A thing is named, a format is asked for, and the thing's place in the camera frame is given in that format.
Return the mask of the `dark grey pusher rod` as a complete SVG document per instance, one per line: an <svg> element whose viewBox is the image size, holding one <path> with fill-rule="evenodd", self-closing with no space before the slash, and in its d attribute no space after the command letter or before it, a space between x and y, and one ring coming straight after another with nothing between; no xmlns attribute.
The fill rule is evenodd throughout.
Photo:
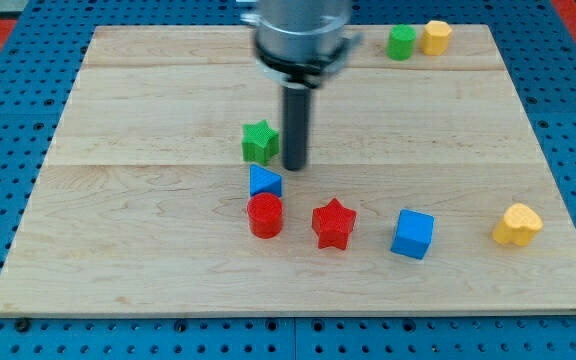
<svg viewBox="0 0 576 360"><path fill-rule="evenodd" d="M287 170L306 165L310 108L309 89L282 88L282 163Z"/></svg>

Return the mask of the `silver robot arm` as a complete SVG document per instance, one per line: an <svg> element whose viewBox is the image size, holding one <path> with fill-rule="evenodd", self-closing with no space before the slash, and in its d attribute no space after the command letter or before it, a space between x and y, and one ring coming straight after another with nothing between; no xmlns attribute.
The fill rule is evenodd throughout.
<svg viewBox="0 0 576 360"><path fill-rule="evenodd" d="M240 15L253 29L262 73L281 87L282 164L307 165L313 92L348 64L363 40L348 33L352 3L343 0L257 0Z"/></svg>

